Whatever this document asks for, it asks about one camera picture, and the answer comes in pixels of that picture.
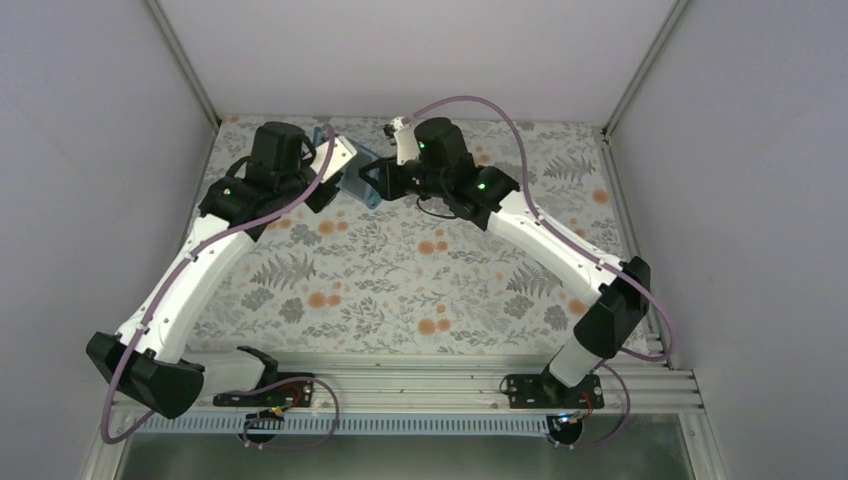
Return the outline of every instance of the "purple cable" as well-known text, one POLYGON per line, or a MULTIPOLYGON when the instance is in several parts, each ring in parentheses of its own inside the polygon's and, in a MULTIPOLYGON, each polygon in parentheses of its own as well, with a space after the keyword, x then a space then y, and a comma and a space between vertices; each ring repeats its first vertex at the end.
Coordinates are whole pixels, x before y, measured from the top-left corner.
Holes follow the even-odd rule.
POLYGON ((256 390, 250 390, 250 391, 247 391, 247 392, 227 392, 227 393, 229 393, 230 395, 242 395, 242 396, 259 395, 260 393, 265 393, 269 390, 274 390, 274 389, 282 387, 283 385, 288 385, 288 384, 294 383, 294 382, 315 382, 318 385, 321 385, 322 387, 324 387, 324 389, 327 390, 327 393, 329 393, 330 396, 333 397, 333 406, 335 407, 336 414, 333 417, 333 424, 330 426, 330 431, 328 431, 326 433, 326 435, 321 437, 321 439, 318 440, 317 442, 308 443, 306 445, 292 445, 292 446, 269 445, 269 446, 265 446, 262 443, 256 443, 256 442, 252 442, 252 441, 248 440, 247 431, 250 430, 253 426, 255 426, 259 423, 269 422, 269 421, 277 421, 279 419, 276 419, 276 418, 254 418, 253 420, 250 420, 249 422, 244 424, 244 430, 242 430, 242 432, 241 432, 241 439, 244 441, 245 447, 247 447, 247 446, 256 447, 259 450, 289 450, 289 451, 290 450, 307 450, 307 449, 310 449, 310 448, 313 448, 313 447, 321 446, 321 445, 327 443, 327 441, 329 441, 330 438, 333 437, 333 434, 336 433, 336 430, 339 428, 339 417, 341 416, 341 411, 340 411, 340 407, 339 407, 339 398, 336 396, 336 392, 334 392, 333 389, 330 388, 330 386, 327 385, 327 383, 324 382, 323 380, 313 378, 313 377, 291 377, 291 378, 286 378, 284 380, 280 380, 279 382, 276 382, 276 383, 272 383, 271 385, 267 385, 267 386, 262 387, 262 388, 257 388, 256 390))
MULTIPOLYGON (((618 426, 615 427, 615 430, 613 430, 613 432, 607 435, 606 437, 598 440, 597 442, 592 442, 588 445, 565 445, 564 448, 567 448, 569 450, 588 450, 590 448, 602 447, 615 440, 615 438, 618 437, 618 435, 624 431, 624 427, 626 427, 627 424, 630 423, 630 391, 627 389, 627 385, 624 384, 624 379, 621 378, 621 375, 619 375, 618 372, 613 370, 612 367, 605 363, 601 363, 599 367, 606 368, 607 370, 609 370, 610 373, 612 373, 613 376, 616 378, 616 380, 621 383, 621 389, 624 390, 624 414, 621 416, 621 422, 618 423, 618 426)), ((554 439, 554 437, 551 436, 550 433, 547 434, 547 437, 548 440, 554 444, 554 448, 559 448, 560 446, 562 446, 558 441, 556 441, 556 439, 554 439)))
POLYGON ((300 196, 295 198, 294 201, 292 201, 285 207, 275 212, 269 213, 268 215, 257 218, 256 220, 252 220, 245 224, 237 225, 233 228, 224 230, 223 232, 216 233, 208 239, 200 242, 197 247, 191 250, 190 257, 183 258, 180 263, 178 263, 177 266, 174 267, 168 277, 165 278, 165 281, 162 282, 162 286, 159 288, 159 290, 156 291, 156 295, 154 295, 153 299, 150 301, 150 305, 144 312, 144 316, 141 317, 141 322, 139 323, 138 327, 136 327, 135 334, 133 334, 132 339, 130 339, 130 342, 127 344, 127 348, 124 350, 124 354, 121 355, 121 359, 118 361, 118 365, 115 367, 115 371, 112 373, 112 380, 109 382, 109 388, 106 391, 106 399, 103 402, 103 409, 100 412, 100 438, 103 439, 104 443, 111 445, 126 440, 127 437, 129 437, 130 435, 132 435, 133 432, 138 430, 138 428, 141 427, 144 422, 146 422, 147 419, 153 415, 152 410, 145 413, 134 424, 127 428, 126 431, 122 432, 117 437, 113 437, 109 434, 109 422, 112 418, 112 403, 114 403, 115 401, 115 393, 118 391, 118 383, 121 380, 121 376, 124 373, 124 369, 127 366, 127 362, 130 359, 130 355, 133 351, 135 351, 136 345, 138 345, 138 342, 141 340, 141 336, 143 334, 144 329, 140 327, 145 327, 148 323, 150 323, 150 320, 153 318, 153 312, 156 311, 156 308, 162 302, 162 299, 165 297, 165 294, 168 292, 168 289, 171 288, 171 285, 174 284, 174 282, 180 276, 180 273, 182 273, 182 271, 185 270, 188 264, 191 263, 190 258, 197 257, 203 250, 206 249, 206 247, 212 245, 213 243, 217 242, 222 238, 234 235, 238 232, 249 230, 253 227, 257 227, 259 225, 263 225, 265 223, 272 222, 277 218, 280 218, 281 216, 294 210, 295 207, 303 203, 304 200, 306 200, 307 198, 309 198, 310 195, 312 195, 312 192, 314 192, 315 189, 318 188, 318 185, 321 183, 321 179, 324 177, 324 173, 327 172, 327 168, 330 166, 330 159, 333 158, 333 147, 335 146, 335 142, 331 142, 330 140, 335 139, 336 131, 330 124, 324 125, 324 129, 326 130, 327 137, 327 155, 324 157, 324 163, 321 165, 321 169, 318 171, 318 174, 315 175, 315 178, 312 179, 312 182, 309 184, 309 186, 306 187, 306 190, 304 190, 303 193, 300 194, 300 196))
POLYGON ((559 239, 562 243, 566 244, 569 248, 576 250, 587 260, 591 261, 596 265, 599 265, 604 270, 612 273, 613 275, 627 282, 630 286, 635 288, 636 291, 642 294, 642 296, 648 299, 651 305, 653 305, 654 308, 657 309, 657 312, 660 314, 660 318, 662 318, 663 324, 665 324, 666 328, 668 329, 669 342, 666 351, 663 352, 662 355, 657 357, 652 357, 649 355, 641 354, 639 352, 634 352, 629 348, 622 348, 621 351, 640 360, 645 360, 647 362, 664 362, 671 358, 671 355, 674 353, 674 349, 677 348, 677 330, 674 328, 674 324, 671 322, 671 316, 668 314, 665 307, 663 307, 660 301, 657 300, 657 298, 654 297, 653 294, 651 294, 651 292, 647 288, 643 287, 641 283, 631 278, 630 275, 625 274, 623 271, 615 268, 614 266, 608 263, 600 263, 600 258, 593 255, 592 252, 586 250, 576 242, 566 237, 556 227, 548 223, 547 220, 541 218, 539 210, 537 209, 535 202, 533 202, 533 197, 530 194, 529 166, 527 162, 527 152, 524 150, 524 142, 521 140, 521 134, 518 133, 518 128, 515 126, 515 123, 512 121, 511 118, 509 118, 509 115, 507 115, 506 112, 504 112, 500 107, 486 100, 485 98, 475 97, 473 95, 457 95, 455 97, 448 97, 443 100, 439 100, 438 102, 427 105, 421 110, 418 110, 417 112, 413 113, 411 117, 404 118, 404 123, 409 123, 410 121, 412 121, 413 118, 419 118, 421 115, 424 115, 425 113, 429 112, 430 110, 433 110, 434 108, 438 108, 442 105, 446 105, 448 103, 453 102, 482 103, 483 105, 486 105, 487 107, 497 112, 498 115, 500 115, 504 122, 506 122, 507 126, 509 126, 509 129, 512 130, 512 134, 515 136, 515 142, 518 144, 518 153, 521 156, 521 189, 524 193, 524 199, 527 201, 528 208, 530 209, 530 212, 533 213, 533 216, 536 217, 536 220, 540 224, 542 224, 545 229, 551 232, 554 237, 559 239))

